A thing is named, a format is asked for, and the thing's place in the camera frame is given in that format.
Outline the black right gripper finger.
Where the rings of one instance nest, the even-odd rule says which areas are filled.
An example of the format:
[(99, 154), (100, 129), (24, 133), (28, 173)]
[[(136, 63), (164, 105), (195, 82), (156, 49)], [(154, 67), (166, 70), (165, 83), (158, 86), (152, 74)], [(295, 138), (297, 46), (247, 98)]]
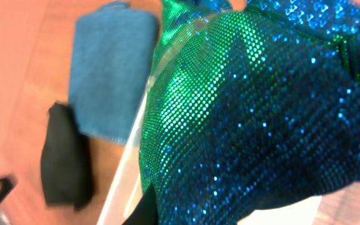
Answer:
[(158, 225), (158, 205), (153, 184), (150, 184), (129, 216), (129, 225)]

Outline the black cloth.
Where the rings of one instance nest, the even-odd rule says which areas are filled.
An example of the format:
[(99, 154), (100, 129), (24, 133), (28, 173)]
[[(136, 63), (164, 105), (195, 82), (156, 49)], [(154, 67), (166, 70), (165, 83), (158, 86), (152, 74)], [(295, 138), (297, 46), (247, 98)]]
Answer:
[(91, 201), (94, 181), (88, 138), (78, 131), (73, 110), (55, 102), (48, 110), (41, 154), (41, 184), (46, 205), (80, 211)]

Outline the blue green sequin garment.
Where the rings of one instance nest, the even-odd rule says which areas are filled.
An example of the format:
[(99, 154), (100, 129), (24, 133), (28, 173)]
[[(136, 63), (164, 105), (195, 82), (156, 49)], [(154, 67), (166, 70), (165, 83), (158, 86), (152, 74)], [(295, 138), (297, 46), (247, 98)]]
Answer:
[(235, 224), (360, 181), (360, 6), (164, 1), (139, 150), (158, 224)]

